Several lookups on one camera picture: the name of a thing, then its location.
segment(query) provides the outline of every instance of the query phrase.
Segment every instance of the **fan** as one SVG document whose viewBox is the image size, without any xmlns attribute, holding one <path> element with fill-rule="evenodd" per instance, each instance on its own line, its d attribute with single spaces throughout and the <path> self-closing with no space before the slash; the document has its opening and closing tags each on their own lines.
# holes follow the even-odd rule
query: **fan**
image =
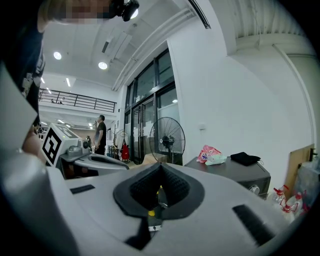
<svg viewBox="0 0 320 256">
<path fill-rule="evenodd" d="M 182 165 L 185 151 L 185 133 L 181 125 L 171 117 L 158 119 L 151 128 L 150 149 L 157 162 Z"/>
</svg>

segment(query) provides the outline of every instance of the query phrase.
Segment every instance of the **round ceiling light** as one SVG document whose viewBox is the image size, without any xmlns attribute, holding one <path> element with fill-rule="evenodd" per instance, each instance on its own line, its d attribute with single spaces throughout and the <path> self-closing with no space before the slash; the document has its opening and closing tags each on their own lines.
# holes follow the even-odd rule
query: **round ceiling light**
<svg viewBox="0 0 320 256">
<path fill-rule="evenodd" d="M 99 68 L 102 69 L 102 70 L 106 70 L 107 67 L 108 67 L 108 65 L 107 65 L 106 63 L 104 63 L 104 62 L 100 62 L 100 63 L 98 64 L 98 66 L 99 66 Z"/>
<path fill-rule="evenodd" d="M 135 12 L 132 14 L 130 19 L 134 19 L 135 17 L 137 17 L 138 13 L 139 13 L 139 11 L 138 11 L 138 9 L 136 9 Z"/>
<path fill-rule="evenodd" d="M 61 53 L 60 53 L 60 52 L 57 52 L 57 51 L 53 54 L 53 56 L 54 56 L 57 60 L 61 60 L 61 58 L 62 58 Z"/>
</svg>

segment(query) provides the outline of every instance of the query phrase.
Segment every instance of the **man in black shirt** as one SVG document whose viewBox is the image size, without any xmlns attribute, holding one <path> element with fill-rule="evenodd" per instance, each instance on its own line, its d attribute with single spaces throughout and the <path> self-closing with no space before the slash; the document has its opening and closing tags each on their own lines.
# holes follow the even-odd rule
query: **man in black shirt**
<svg viewBox="0 0 320 256">
<path fill-rule="evenodd" d="M 2 20 L 6 40 L 0 51 L 5 67 L 23 97 L 38 113 L 34 125 L 40 122 L 38 99 L 41 77 L 45 68 L 43 36 L 49 22 L 84 24 L 84 19 L 108 20 L 116 16 L 112 3 L 122 0 L 30 0 L 12 1 L 14 19 Z M 22 149 L 26 153 L 41 154 L 41 143 L 31 125 Z"/>
<path fill-rule="evenodd" d="M 105 120 L 105 116 L 101 114 L 97 119 L 97 122 L 99 125 L 95 131 L 95 136 L 93 138 L 93 143 L 95 144 L 94 153 L 98 155 L 105 155 L 107 128 L 104 123 L 104 120 Z"/>
</svg>

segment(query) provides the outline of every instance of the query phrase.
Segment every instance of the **door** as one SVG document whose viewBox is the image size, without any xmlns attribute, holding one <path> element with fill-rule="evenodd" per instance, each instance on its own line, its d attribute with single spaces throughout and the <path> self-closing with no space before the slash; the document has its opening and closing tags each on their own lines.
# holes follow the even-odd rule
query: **door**
<svg viewBox="0 0 320 256">
<path fill-rule="evenodd" d="M 150 148 L 150 139 L 153 139 L 153 134 L 150 137 L 150 131 L 155 123 L 155 106 L 154 100 L 149 99 L 132 110 L 133 113 L 133 162 L 136 165 L 142 164 L 145 155 L 152 154 Z"/>
</svg>

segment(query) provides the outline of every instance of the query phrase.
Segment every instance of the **railing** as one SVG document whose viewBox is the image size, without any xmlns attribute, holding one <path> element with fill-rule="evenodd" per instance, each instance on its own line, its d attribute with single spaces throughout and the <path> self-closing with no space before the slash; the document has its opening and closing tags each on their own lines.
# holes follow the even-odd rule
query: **railing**
<svg viewBox="0 0 320 256">
<path fill-rule="evenodd" d="M 58 90 L 39 90 L 39 102 L 115 112 L 116 102 Z"/>
</svg>

